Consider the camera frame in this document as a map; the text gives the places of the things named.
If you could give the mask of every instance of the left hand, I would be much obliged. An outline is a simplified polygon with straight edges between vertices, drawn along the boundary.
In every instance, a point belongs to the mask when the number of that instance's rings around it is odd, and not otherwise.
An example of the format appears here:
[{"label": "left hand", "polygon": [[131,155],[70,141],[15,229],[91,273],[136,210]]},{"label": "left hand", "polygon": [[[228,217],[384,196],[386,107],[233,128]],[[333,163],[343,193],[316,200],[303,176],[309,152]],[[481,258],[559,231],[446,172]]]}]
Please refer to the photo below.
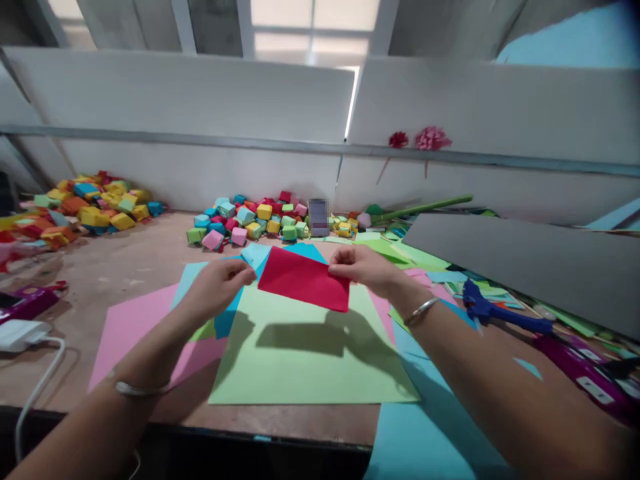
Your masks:
[{"label": "left hand", "polygon": [[255,271],[240,259],[212,261],[200,271],[176,309],[198,324],[220,315],[240,288],[255,280]]}]

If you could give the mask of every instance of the pink paper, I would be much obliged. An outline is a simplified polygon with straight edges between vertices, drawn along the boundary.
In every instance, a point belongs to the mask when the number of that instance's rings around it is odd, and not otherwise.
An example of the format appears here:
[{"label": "pink paper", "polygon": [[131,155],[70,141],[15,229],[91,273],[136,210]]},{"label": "pink paper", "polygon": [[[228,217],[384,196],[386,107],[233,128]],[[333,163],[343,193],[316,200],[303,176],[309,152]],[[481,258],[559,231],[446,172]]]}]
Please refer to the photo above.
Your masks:
[{"label": "pink paper", "polygon": [[378,297],[371,290],[369,290],[369,295],[371,296],[371,300],[373,301],[373,306],[375,307],[375,310],[376,312],[378,312],[378,316],[382,321],[382,326],[385,328],[385,331],[389,336],[389,340],[391,340],[391,343],[395,345],[395,334],[393,332],[393,319],[389,316],[389,311],[391,310],[391,304],[389,303],[388,300]]},{"label": "pink paper", "polygon": [[[105,328],[89,380],[92,390],[112,368],[171,310],[178,284],[114,305],[107,312]],[[222,358],[227,338],[209,338],[186,344],[171,374],[171,387],[210,362]]]}]

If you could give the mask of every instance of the white charger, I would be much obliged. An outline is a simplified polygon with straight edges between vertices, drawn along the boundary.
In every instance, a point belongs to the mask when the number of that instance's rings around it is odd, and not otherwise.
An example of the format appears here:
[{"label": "white charger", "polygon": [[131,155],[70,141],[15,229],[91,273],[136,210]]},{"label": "white charger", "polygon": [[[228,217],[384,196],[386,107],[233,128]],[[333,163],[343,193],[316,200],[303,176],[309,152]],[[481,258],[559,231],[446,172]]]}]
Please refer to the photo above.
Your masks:
[{"label": "white charger", "polygon": [[0,325],[0,351],[18,353],[39,343],[51,331],[48,323],[9,320]]}]

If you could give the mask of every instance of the pink paper cube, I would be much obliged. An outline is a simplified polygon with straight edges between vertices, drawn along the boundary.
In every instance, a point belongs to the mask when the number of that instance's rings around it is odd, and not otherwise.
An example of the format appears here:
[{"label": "pink paper cube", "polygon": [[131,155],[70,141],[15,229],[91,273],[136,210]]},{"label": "pink paper cube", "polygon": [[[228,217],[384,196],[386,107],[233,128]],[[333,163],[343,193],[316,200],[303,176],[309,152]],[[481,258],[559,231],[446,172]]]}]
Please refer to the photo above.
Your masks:
[{"label": "pink paper cube", "polygon": [[236,245],[243,246],[247,241],[247,231],[240,227],[236,227],[231,231],[231,241]]},{"label": "pink paper cube", "polygon": [[300,217],[304,218],[307,214],[307,208],[302,203],[298,203],[295,206],[294,212],[296,215],[300,215]]},{"label": "pink paper cube", "polygon": [[225,236],[222,235],[222,233],[217,232],[216,230],[211,230],[202,239],[202,244],[209,250],[218,250],[218,247],[222,244],[222,240],[224,240],[224,238]]}]

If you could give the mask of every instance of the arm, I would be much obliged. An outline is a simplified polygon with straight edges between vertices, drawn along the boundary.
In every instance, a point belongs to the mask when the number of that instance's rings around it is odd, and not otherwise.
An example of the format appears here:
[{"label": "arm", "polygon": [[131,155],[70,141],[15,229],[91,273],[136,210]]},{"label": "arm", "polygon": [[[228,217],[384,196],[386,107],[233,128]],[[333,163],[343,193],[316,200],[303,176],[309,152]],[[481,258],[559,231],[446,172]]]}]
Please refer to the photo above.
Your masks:
[{"label": "arm", "polygon": [[18,479],[112,478],[131,455],[159,400],[127,397],[115,390],[166,385],[192,334],[224,311],[255,272],[238,259],[213,262],[193,282],[180,304],[151,330],[89,396],[9,475]]},{"label": "arm", "polygon": [[[404,319],[431,292],[364,246],[341,247],[329,272],[368,286]],[[411,333],[460,403],[514,468],[534,478],[611,478],[624,439],[613,423],[583,418],[521,368],[500,345],[442,302],[412,322]]]}]

